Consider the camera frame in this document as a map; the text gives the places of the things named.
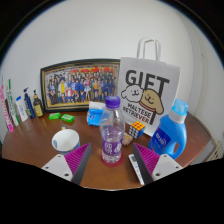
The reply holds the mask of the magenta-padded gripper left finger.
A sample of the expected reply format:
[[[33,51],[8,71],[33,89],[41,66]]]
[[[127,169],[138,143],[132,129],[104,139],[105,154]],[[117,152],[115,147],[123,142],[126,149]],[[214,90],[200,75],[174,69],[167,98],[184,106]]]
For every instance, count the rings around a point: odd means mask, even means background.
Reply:
[[[91,144],[88,143],[66,155],[57,154],[42,169],[79,185],[90,155]]]

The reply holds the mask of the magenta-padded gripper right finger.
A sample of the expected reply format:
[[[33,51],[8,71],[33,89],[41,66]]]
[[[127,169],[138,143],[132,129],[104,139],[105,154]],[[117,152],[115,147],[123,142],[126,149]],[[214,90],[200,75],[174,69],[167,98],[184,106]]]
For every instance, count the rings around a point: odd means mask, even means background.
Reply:
[[[182,169],[168,154],[158,155],[137,143],[133,144],[133,154],[145,185]]]

